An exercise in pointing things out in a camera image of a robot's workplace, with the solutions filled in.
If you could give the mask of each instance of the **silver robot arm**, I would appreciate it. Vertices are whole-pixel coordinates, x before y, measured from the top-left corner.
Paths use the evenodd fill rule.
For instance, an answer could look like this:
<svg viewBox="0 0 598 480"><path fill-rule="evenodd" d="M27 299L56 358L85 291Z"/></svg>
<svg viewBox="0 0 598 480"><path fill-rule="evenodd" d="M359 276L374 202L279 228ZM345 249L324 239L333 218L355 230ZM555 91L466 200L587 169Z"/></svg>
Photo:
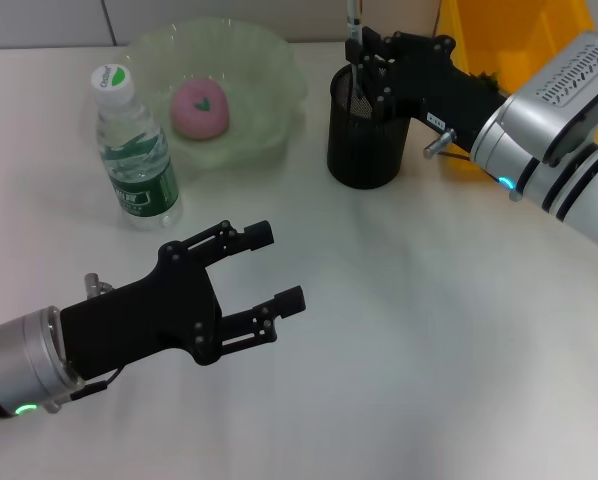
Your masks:
<svg viewBox="0 0 598 480"><path fill-rule="evenodd" d="M490 118L472 161L598 244L598 33L580 35Z"/></svg>
<svg viewBox="0 0 598 480"><path fill-rule="evenodd" d="M169 242L145 278L118 289L86 275L87 300L0 325L0 420L106 390L124 366L162 350L200 365L277 340L275 320L305 310L294 287L249 310L222 315L206 267L274 242L268 222L235 230L223 221ZM100 375L107 380L89 382Z"/></svg>

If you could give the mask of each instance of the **pink bun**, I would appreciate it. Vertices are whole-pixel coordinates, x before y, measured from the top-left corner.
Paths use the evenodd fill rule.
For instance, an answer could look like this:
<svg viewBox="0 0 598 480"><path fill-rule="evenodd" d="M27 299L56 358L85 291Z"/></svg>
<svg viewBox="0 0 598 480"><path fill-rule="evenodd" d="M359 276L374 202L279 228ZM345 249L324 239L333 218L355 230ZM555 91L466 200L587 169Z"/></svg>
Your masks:
<svg viewBox="0 0 598 480"><path fill-rule="evenodd" d="M172 126L194 140L207 140L225 132L230 125L228 100L217 82L193 78L172 96Z"/></svg>

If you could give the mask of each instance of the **green bowl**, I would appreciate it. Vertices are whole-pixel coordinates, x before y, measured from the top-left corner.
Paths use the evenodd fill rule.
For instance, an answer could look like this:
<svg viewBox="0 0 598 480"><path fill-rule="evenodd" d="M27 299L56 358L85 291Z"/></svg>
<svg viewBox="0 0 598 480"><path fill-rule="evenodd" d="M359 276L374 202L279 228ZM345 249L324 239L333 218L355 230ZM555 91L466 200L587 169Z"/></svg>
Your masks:
<svg viewBox="0 0 598 480"><path fill-rule="evenodd" d="M171 154L211 169L283 156L293 114L308 87L292 47L246 22L198 18L143 35L116 59L163 125ZM172 129L170 99L189 78L210 77L228 97L230 128L212 140Z"/></svg>

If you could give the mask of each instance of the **metal cylinder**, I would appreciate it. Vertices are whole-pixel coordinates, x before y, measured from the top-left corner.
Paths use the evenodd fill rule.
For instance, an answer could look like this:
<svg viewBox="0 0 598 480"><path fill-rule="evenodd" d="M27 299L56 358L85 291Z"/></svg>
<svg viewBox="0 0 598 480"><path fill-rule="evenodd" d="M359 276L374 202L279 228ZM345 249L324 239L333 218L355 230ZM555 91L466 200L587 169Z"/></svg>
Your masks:
<svg viewBox="0 0 598 480"><path fill-rule="evenodd" d="M66 365L57 308L0 325L0 419L82 387L83 381Z"/></svg>
<svg viewBox="0 0 598 480"><path fill-rule="evenodd" d="M423 156L427 159L431 159L442 150L445 150L452 142L457 139L457 134L452 128L449 128L443 132L439 138L423 149Z"/></svg>
<svg viewBox="0 0 598 480"><path fill-rule="evenodd" d="M568 185L555 203L558 207L557 215L559 210L563 212L561 215L565 224L598 244L598 171L591 169L598 169L598 155L590 169L584 172L577 182Z"/></svg>

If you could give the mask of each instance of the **water bottle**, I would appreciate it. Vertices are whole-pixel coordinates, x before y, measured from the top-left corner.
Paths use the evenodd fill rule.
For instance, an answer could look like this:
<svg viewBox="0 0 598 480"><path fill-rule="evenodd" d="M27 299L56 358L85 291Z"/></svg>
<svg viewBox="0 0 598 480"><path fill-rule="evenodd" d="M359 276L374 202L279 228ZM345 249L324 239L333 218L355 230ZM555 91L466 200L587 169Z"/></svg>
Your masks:
<svg viewBox="0 0 598 480"><path fill-rule="evenodd" d="M163 129L135 94L126 67L103 65L91 82L99 154L124 217L142 230L172 225L182 207Z"/></svg>

